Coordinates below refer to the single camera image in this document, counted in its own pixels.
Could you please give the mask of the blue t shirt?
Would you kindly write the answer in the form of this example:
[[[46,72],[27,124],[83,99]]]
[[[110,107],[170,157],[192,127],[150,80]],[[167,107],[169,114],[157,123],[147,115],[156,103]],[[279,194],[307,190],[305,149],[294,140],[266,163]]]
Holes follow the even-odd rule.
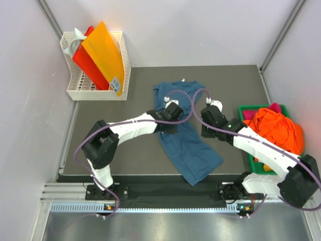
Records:
[[[197,81],[156,84],[153,87],[154,107],[164,107],[164,97],[170,96],[179,101],[179,106],[184,111],[182,118],[185,119],[191,112],[190,99],[202,88],[204,86]],[[159,133],[158,138],[172,164],[191,186],[205,179],[223,162],[222,157],[202,141],[197,130],[188,121],[177,125],[176,134]]]

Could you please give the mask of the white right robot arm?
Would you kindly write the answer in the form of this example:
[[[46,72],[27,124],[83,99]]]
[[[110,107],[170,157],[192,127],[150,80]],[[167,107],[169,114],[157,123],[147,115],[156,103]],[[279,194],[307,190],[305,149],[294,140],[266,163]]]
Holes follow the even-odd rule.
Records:
[[[227,120],[221,109],[208,104],[201,110],[202,137],[217,138],[243,150],[269,166],[273,175],[244,172],[227,186],[224,197],[247,198],[251,194],[277,196],[287,204],[304,209],[320,189],[320,176],[314,157],[290,153],[258,135],[237,118]]]

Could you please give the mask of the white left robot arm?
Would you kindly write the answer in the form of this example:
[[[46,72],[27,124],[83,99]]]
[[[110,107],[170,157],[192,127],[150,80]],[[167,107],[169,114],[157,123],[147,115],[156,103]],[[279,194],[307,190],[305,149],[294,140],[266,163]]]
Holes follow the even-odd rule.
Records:
[[[90,165],[93,176],[97,178],[91,194],[108,199],[113,195],[113,179],[110,163],[117,147],[136,137],[162,132],[175,134],[175,122],[183,114],[177,100],[171,100],[165,107],[149,110],[142,115],[119,123],[97,121],[87,136],[91,137],[82,146],[82,151]]]

